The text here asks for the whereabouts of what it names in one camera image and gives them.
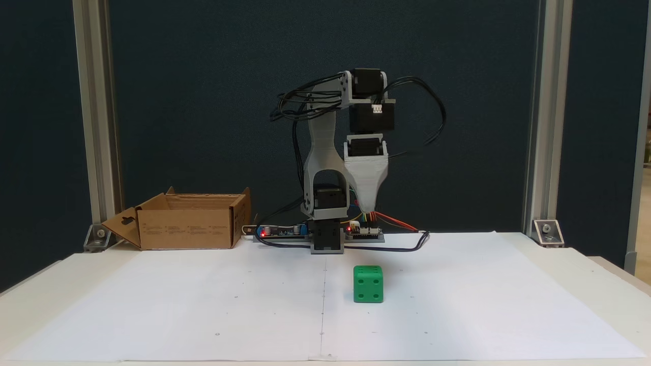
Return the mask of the wide grey fixed gripper jaw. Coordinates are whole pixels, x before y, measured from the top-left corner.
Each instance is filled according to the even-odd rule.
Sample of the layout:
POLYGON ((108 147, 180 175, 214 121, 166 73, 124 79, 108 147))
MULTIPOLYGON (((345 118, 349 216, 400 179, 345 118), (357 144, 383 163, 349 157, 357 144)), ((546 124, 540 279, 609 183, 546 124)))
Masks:
POLYGON ((388 175, 388 164, 345 164, 362 211, 376 211, 377 193, 388 175))

